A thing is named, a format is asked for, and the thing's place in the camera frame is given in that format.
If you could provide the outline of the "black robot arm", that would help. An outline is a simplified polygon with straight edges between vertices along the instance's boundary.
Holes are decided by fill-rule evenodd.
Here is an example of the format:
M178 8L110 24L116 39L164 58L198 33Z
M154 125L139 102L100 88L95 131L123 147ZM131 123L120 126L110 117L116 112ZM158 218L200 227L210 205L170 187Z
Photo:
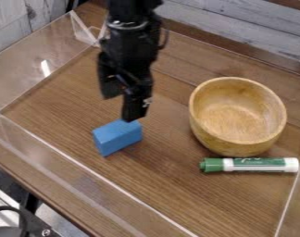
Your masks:
M122 120L143 118L151 103L151 64L160 50L160 0L108 0L106 26L98 55L99 88L106 99L123 96Z

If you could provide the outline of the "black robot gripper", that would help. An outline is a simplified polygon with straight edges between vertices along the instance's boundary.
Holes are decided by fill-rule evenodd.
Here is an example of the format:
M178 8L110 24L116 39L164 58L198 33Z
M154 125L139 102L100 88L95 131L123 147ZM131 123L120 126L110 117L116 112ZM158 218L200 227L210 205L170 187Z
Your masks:
M150 78L150 66L158 58L160 26L159 18L142 22L108 20L108 37L99 41L99 89L106 99L123 95L126 122L143 118L152 102L152 84L138 83Z

